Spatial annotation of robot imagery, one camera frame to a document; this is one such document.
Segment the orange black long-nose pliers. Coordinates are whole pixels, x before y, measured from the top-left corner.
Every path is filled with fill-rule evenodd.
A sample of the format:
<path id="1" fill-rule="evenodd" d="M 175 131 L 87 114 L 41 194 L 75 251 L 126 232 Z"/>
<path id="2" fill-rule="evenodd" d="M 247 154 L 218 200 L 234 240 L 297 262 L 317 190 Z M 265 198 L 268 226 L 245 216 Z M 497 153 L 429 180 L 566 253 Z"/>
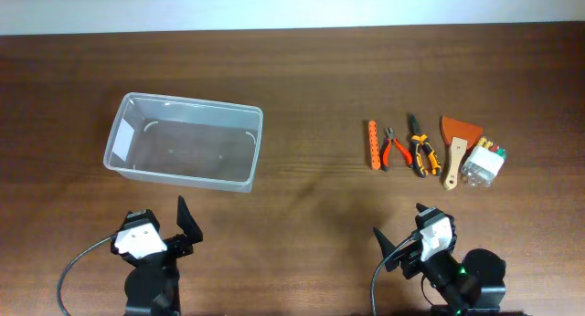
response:
<path id="1" fill-rule="evenodd" d="M 440 177 L 442 172 L 440 160 L 430 144 L 429 137 L 422 132 L 413 113 L 409 114 L 409 128 L 411 129 L 409 151 L 412 157 L 412 168 L 415 174 L 419 178 L 425 178 L 429 174 Z M 423 155 L 426 155 L 430 162 L 430 170 L 424 165 Z"/>

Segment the red handled cutting pliers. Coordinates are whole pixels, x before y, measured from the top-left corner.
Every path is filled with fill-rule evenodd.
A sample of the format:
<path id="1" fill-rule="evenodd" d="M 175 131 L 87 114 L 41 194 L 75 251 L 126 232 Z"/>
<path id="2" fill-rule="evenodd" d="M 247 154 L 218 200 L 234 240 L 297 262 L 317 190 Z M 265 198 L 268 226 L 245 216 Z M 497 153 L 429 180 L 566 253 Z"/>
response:
<path id="1" fill-rule="evenodd" d="M 406 166 L 411 168 L 413 165 L 413 159 L 412 159 L 412 156 L 411 156 L 409 150 L 402 143 L 399 142 L 399 140 L 397 139 L 395 132 L 392 128 L 387 127 L 385 129 L 385 133 L 386 133 L 386 138 L 383 142 L 383 146 L 382 146 L 382 148 L 380 150 L 380 154 L 379 154 L 382 170 L 385 172 L 388 172 L 390 169 L 389 156 L 390 156 L 390 152 L 392 151 L 393 147 L 395 147 L 399 151 L 399 153 L 402 155 Z"/>

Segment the orange perforated bar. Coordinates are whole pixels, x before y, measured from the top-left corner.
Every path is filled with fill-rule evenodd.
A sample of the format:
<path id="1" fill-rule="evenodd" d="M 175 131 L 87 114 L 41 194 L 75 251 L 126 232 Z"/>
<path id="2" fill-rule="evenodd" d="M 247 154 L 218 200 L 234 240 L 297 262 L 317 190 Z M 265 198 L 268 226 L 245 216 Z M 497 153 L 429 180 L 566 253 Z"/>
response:
<path id="1" fill-rule="evenodd" d="M 379 156 L 378 146 L 378 127 L 374 120 L 367 122 L 367 132 L 370 150 L 370 164 L 373 170 L 379 170 L 381 167 L 381 161 Z"/>

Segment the clear plastic container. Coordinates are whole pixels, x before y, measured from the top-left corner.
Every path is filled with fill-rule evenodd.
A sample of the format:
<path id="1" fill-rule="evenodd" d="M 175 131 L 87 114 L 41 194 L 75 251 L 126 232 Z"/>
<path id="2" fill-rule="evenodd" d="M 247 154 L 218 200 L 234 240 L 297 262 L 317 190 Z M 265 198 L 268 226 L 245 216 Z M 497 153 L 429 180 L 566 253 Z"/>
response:
<path id="1" fill-rule="evenodd" d="M 249 193 L 262 129 L 256 106 L 129 92 L 103 165 L 136 181 Z"/>

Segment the clear case coloured bits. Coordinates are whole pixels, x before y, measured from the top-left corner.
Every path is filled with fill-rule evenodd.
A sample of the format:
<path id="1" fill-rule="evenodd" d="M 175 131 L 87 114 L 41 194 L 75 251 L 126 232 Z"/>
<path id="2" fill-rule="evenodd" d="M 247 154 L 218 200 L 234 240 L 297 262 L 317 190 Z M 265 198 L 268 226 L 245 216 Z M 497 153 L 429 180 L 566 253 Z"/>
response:
<path id="1" fill-rule="evenodd" d="M 463 180 L 471 186 L 491 186 L 506 158 L 505 148 L 482 136 L 460 170 Z"/>

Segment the orange scraper wooden handle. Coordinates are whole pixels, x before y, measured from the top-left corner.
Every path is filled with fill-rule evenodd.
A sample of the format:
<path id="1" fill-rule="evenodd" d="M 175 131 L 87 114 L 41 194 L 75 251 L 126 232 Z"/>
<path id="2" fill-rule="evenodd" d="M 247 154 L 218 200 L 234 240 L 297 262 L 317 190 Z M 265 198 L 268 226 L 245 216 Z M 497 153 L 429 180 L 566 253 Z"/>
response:
<path id="1" fill-rule="evenodd" d="M 452 190 L 458 184 L 458 173 L 467 151 L 483 135 L 483 128 L 446 116 L 441 117 L 441 135 L 448 147 L 448 166 L 445 171 L 443 187 Z"/>

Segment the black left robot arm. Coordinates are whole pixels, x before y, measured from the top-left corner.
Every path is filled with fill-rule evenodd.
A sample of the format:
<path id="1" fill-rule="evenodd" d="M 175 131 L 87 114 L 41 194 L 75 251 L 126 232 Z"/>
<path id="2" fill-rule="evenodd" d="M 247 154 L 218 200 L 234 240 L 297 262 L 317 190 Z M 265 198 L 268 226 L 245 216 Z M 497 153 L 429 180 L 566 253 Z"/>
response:
<path id="1" fill-rule="evenodd" d="M 194 252 L 203 233 L 188 210 L 183 196 L 177 198 L 176 224 L 180 234 L 162 239 L 154 212 L 130 212 L 113 235 L 111 253 L 133 266 L 124 282 L 126 315 L 182 313 L 177 261 Z"/>

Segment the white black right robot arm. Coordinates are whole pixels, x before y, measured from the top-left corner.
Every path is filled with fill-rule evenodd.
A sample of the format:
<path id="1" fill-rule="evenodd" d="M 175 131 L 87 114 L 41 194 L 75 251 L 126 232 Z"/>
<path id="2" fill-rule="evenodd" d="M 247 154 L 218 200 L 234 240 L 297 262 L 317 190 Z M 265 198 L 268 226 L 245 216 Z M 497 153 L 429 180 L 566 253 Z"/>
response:
<path id="1" fill-rule="evenodd" d="M 373 233 L 382 253 L 370 284 L 372 312 L 377 314 L 375 287 L 382 269 L 400 268 L 405 279 L 418 275 L 428 281 L 443 298 L 432 304 L 432 315 L 496 315 L 506 294 L 506 263 L 494 252 L 477 248 L 457 261 L 454 251 L 457 235 L 455 219 L 437 207 L 416 204 L 416 228 L 394 245 L 378 228 Z"/>

